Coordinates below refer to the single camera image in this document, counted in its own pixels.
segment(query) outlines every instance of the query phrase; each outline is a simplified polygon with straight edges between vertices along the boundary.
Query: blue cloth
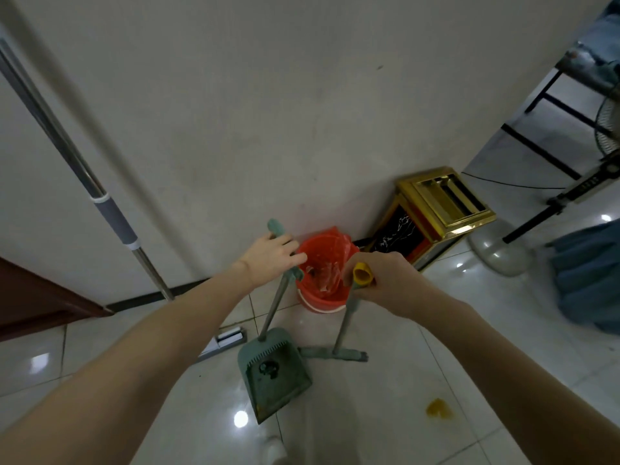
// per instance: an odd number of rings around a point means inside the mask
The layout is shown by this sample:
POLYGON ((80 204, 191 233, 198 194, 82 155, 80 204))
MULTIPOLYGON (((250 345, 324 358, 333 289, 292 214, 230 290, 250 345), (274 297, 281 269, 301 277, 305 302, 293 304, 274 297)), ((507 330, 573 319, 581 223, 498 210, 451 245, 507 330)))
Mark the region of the blue cloth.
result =
POLYGON ((564 316, 620 334, 620 219, 565 235, 553 246, 564 316))

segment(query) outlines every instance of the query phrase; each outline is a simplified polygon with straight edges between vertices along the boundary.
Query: green dustpan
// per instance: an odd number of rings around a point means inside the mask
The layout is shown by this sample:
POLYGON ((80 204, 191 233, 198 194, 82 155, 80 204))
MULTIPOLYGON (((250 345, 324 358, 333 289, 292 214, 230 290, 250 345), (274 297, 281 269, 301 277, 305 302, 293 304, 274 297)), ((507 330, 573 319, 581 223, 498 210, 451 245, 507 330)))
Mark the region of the green dustpan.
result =
MULTIPOLYGON (((267 227, 276 236, 284 234, 282 226, 274 219, 269 220, 267 227)), ((259 337, 245 344, 237 355, 259 424, 312 385, 305 361, 290 334, 284 328, 269 329, 288 284, 302 278, 303 272, 297 267, 282 275, 259 337)))

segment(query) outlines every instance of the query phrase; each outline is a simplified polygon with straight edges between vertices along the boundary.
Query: gray grip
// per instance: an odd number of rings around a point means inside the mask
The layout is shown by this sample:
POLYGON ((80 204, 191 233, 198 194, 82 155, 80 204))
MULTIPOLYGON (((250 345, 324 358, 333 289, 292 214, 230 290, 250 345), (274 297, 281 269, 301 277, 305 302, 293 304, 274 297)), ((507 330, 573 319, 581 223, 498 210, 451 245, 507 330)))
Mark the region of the gray grip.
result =
POLYGON ((138 240, 138 236, 134 233, 133 228, 129 225, 114 199, 109 198, 105 202, 95 202, 95 206, 110 224, 120 241, 123 242, 123 245, 130 245, 138 240))

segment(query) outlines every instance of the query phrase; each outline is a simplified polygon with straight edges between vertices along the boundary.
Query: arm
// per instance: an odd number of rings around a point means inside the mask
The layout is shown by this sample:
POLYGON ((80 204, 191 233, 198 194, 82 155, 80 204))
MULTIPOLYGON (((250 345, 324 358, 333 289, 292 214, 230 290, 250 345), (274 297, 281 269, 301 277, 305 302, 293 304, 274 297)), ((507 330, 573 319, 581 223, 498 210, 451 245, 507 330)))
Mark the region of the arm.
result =
POLYGON ((620 463, 620 429, 398 253, 358 253, 375 275, 359 298, 427 328, 461 363, 533 464, 620 463))
POLYGON ((0 437, 12 464, 129 463, 170 389, 252 289, 306 260, 265 235, 226 271, 142 320, 0 437))

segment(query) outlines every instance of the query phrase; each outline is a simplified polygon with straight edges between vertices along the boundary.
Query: hand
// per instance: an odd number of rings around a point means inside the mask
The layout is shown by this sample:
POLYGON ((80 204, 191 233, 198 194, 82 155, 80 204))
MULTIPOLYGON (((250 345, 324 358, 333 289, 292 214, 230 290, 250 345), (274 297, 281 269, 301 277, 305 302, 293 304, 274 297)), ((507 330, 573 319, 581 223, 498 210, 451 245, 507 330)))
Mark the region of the hand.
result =
POLYGON ((350 286, 353 266, 366 263, 375 279, 370 286, 357 289, 355 296, 381 305, 394 315, 427 326, 440 309, 456 302, 432 285, 400 253, 356 253, 347 261, 342 276, 350 286))
POLYGON ((305 263, 305 253, 293 254, 299 242, 292 235, 273 238, 268 233, 256 240, 234 265, 243 270, 253 288, 267 284, 284 271, 305 263))

